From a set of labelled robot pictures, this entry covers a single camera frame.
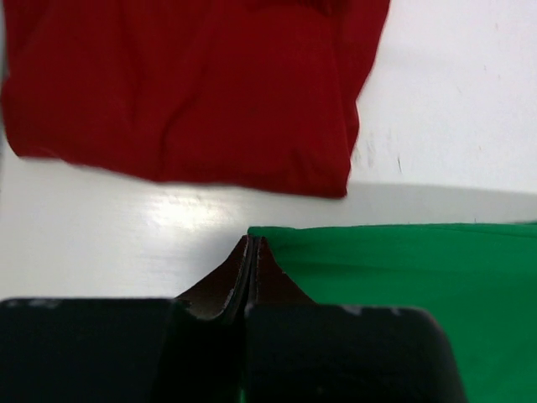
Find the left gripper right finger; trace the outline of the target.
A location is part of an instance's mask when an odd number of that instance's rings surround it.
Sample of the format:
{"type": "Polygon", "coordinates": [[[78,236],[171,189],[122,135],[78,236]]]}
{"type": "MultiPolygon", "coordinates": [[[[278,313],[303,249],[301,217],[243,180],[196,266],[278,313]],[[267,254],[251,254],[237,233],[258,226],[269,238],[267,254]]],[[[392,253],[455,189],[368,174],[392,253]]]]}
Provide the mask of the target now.
{"type": "Polygon", "coordinates": [[[254,239],[245,310],[248,402],[463,402],[446,333],[426,310],[312,301],[254,239]]]}

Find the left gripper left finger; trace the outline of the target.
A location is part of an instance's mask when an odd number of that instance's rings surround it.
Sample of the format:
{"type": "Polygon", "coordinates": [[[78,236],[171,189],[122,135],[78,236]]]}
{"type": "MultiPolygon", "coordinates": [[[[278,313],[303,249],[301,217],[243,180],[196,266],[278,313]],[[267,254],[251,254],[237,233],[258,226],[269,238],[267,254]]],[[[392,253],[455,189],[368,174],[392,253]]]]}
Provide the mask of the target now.
{"type": "Polygon", "coordinates": [[[175,298],[1,303],[4,402],[238,402],[252,240],[175,298]]]}

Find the green t shirt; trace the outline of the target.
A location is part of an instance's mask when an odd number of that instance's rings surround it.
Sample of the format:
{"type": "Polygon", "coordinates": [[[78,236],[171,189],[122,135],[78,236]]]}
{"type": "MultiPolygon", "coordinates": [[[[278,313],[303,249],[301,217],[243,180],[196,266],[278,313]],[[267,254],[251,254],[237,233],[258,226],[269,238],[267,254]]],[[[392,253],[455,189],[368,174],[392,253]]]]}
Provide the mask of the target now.
{"type": "Polygon", "coordinates": [[[417,306],[446,330],[472,402],[536,399],[536,226],[252,227],[314,301],[417,306]]]}

